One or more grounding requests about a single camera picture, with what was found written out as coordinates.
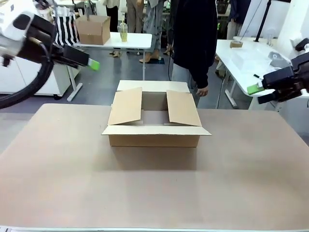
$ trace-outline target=black pole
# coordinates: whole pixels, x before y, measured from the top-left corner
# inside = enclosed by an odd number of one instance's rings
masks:
[[[263,19],[262,19],[261,26],[260,26],[259,32],[257,33],[257,36],[256,36],[256,38],[255,38],[255,41],[254,41],[254,42],[259,42],[259,39],[260,39],[260,36],[261,36],[262,30],[263,30],[263,26],[264,26],[265,21],[266,21],[266,18],[267,18],[267,14],[268,14],[268,11],[269,11],[269,8],[270,8],[270,5],[271,5],[271,0],[268,0],[267,6],[266,6],[266,10],[265,10],[265,13],[264,13],[264,16],[263,16]]]

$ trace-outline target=hand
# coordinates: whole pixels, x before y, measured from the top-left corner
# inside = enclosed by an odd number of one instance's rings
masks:
[[[197,95],[200,97],[205,97],[208,94],[208,87],[197,89]]]
[[[137,0],[136,4],[137,6],[141,6],[142,4],[144,4],[144,0]]]

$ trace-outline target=cabinet door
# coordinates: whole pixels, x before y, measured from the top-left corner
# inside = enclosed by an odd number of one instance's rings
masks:
[[[41,64],[34,63],[32,61],[18,57],[16,57],[16,62],[22,73],[25,83],[27,85],[30,84],[33,81],[33,79],[37,76],[38,71],[41,68]],[[37,92],[37,94],[42,95],[59,94],[59,88],[53,72],[51,73],[45,85]]]
[[[15,93],[24,87],[23,76],[15,60],[11,60],[8,67],[3,67],[3,58],[0,57],[0,93]]]

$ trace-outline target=striped bag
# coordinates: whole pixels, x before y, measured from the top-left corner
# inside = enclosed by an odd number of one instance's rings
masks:
[[[72,12],[70,12],[69,16],[58,16],[56,44],[63,46],[65,44],[73,45],[79,42],[75,19],[75,14]]]

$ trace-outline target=small cardboard box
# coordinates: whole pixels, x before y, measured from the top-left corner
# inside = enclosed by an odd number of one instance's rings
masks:
[[[79,39],[82,44],[104,45],[111,37],[111,18],[107,16],[90,15],[89,21],[85,15],[76,20]]]
[[[121,80],[102,135],[111,146],[196,147],[201,135],[211,134],[186,83]]]

